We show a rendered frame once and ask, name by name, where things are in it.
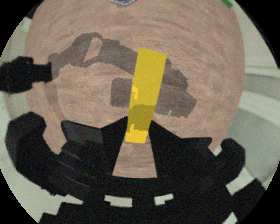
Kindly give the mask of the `green block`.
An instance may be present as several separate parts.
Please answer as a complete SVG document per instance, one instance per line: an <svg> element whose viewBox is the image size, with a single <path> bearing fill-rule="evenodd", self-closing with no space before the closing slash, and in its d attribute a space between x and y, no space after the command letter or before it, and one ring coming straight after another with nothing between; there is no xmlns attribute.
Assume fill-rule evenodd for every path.
<svg viewBox="0 0 280 224"><path fill-rule="evenodd" d="M228 7L233 7L233 4L229 2L229 0L221 0L222 3L225 3Z"/></svg>

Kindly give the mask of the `yellow bar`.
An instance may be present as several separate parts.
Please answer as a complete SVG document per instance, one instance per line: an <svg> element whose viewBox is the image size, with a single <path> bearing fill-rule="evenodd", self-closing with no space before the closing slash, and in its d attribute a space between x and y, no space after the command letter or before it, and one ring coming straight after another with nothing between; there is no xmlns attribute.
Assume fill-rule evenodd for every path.
<svg viewBox="0 0 280 224"><path fill-rule="evenodd" d="M160 92L167 53L139 48L137 53L125 141L145 143Z"/></svg>

